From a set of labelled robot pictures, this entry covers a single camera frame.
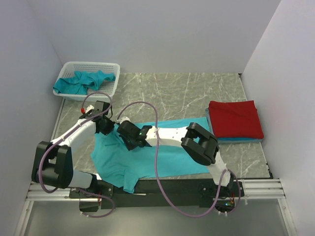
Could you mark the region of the light blue t-shirt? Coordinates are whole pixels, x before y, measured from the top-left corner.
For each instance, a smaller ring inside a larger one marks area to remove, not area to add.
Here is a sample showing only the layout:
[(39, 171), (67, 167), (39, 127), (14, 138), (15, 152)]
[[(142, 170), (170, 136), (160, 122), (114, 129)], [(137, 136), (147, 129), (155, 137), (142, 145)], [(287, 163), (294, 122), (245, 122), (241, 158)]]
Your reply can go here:
[(116, 130), (95, 134), (92, 161), (101, 179), (125, 192), (133, 193), (141, 178), (172, 177), (207, 173), (181, 147), (137, 147), (127, 150)]

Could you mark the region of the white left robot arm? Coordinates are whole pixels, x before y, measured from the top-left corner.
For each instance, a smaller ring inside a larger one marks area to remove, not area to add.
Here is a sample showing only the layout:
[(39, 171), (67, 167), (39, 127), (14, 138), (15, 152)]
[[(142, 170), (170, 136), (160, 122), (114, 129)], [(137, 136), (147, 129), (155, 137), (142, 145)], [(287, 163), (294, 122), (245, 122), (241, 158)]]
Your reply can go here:
[(98, 193), (95, 174), (75, 170), (72, 155), (95, 133), (108, 135), (115, 122), (106, 116), (82, 118), (60, 137), (40, 142), (36, 147), (31, 179), (39, 183), (46, 193), (57, 189), (80, 188), (88, 198)]

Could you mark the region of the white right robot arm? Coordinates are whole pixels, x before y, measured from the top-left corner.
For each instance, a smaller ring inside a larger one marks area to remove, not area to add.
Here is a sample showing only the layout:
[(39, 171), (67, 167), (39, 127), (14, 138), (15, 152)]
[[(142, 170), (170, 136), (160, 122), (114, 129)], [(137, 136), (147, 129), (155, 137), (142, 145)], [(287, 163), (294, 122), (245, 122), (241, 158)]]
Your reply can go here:
[(233, 191), (234, 177), (221, 157), (218, 140), (200, 124), (191, 122), (180, 128), (151, 125), (139, 128), (129, 120), (124, 120), (117, 132), (128, 150), (158, 145), (183, 148), (193, 161), (207, 167), (218, 194), (227, 196)]

